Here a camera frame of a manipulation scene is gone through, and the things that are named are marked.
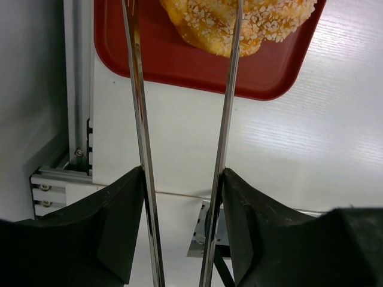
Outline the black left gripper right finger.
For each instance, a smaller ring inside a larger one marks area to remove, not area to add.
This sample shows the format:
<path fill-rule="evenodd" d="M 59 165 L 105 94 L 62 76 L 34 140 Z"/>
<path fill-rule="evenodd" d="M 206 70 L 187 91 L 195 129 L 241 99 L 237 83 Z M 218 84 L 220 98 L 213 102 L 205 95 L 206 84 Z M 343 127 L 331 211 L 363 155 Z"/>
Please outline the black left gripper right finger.
<path fill-rule="evenodd" d="M 381 286 L 382 209 L 318 217 L 274 200 L 231 169 L 223 206 L 236 286 Z"/>

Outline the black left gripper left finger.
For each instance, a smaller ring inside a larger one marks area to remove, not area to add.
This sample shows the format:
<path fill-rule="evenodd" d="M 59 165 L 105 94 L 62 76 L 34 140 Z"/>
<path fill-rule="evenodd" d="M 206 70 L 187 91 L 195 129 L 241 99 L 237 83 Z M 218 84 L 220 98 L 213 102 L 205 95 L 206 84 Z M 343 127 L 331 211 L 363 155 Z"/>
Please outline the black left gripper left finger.
<path fill-rule="evenodd" d="M 1 221 L 2 286 L 124 286 L 144 203 L 135 167 L 109 186 L 39 219 Z"/>

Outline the silver metal tongs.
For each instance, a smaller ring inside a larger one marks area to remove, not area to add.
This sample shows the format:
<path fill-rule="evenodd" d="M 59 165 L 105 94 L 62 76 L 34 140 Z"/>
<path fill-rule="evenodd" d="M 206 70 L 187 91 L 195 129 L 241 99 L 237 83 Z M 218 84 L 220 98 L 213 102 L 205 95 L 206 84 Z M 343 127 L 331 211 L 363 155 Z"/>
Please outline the silver metal tongs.
<path fill-rule="evenodd" d="M 128 46 L 128 60 L 133 94 L 133 105 L 135 111 L 136 130 L 138 137 L 139 157 L 141 167 L 145 174 L 144 198 L 145 210 L 147 214 L 153 282 L 155 286 L 164 286 L 165 274 L 163 269 L 156 192 L 154 187 L 153 162 L 151 156 L 150 135 L 147 120 L 147 107 L 144 91 L 144 77 L 142 71 L 138 1 L 123 1 L 122 7 L 126 41 Z M 221 205 L 221 194 L 223 190 L 223 171 L 226 161 L 228 135 L 238 73 L 240 54 L 239 44 L 243 12 L 244 3 L 243 1 L 238 1 L 235 24 L 233 28 L 232 46 L 230 52 L 230 66 L 226 83 L 223 113 L 218 139 L 217 158 L 215 162 L 210 207 L 208 212 L 208 218 L 206 220 L 207 230 L 205 236 L 205 247 L 203 253 L 199 286 L 211 286 L 212 281 L 218 217 Z"/>

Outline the round sugar-topped bread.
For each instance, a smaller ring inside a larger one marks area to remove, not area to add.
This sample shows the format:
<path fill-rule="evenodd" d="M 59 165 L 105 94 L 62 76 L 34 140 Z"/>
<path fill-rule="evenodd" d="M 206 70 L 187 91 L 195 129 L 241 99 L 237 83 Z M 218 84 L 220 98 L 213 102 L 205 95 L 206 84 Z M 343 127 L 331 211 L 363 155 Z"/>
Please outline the round sugar-topped bread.
<path fill-rule="evenodd" d="M 237 1 L 161 1 L 178 34 L 188 44 L 230 57 Z M 283 42 L 315 11 L 316 1 L 244 1 L 240 55 L 256 53 L 263 41 Z"/>

